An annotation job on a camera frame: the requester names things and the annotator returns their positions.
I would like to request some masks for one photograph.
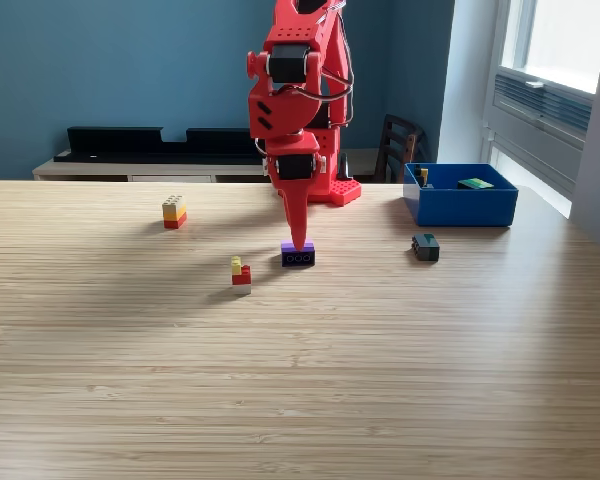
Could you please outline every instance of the purple lego brick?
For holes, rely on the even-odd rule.
[[[282,242],[281,245],[282,245],[283,253],[295,253],[296,252],[296,247],[293,246],[293,242],[291,240],[286,240],[286,241]],[[302,249],[302,251],[303,252],[315,252],[316,251],[315,245],[313,244],[311,239],[307,239],[304,242],[304,248]]]
[[[302,252],[298,252],[293,242],[282,242],[282,266],[283,267],[311,267],[316,264],[316,249],[311,240],[304,244]]]

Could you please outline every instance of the red robot arm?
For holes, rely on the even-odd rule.
[[[274,26],[259,55],[249,52],[251,136],[265,140],[265,166],[284,198],[294,246],[307,234],[308,202],[339,206],[359,197],[361,187],[338,177],[340,128],[353,95],[351,55],[341,10],[346,0],[278,0]],[[329,94],[321,91],[326,78]]]

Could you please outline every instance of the blue plastic bin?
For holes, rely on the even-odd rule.
[[[518,201],[518,189],[491,165],[419,163],[429,169],[428,183],[420,188],[413,174],[415,164],[406,165],[404,199],[419,226],[508,227]],[[458,182],[479,178],[495,188],[459,190]]]

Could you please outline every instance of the dark green lego brick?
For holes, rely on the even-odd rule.
[[[440,258],[440,245],[430,233],[414,235],[412,247],[418,260],[423,262],[437,262]]]

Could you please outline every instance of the chair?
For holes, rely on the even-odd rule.
[[[422,152],[424,139],[424,130],[418,125],[394,115],[387,115],[384,119],[382,138],[378,149],[376,172],[373,176],[374,183],[386,182],[387,165],[391,169],[391,183],[402,183],[405,164],[412,163],[416,159],[418,151],[424,154]],[[389,157],[396,161],[389,162]]]

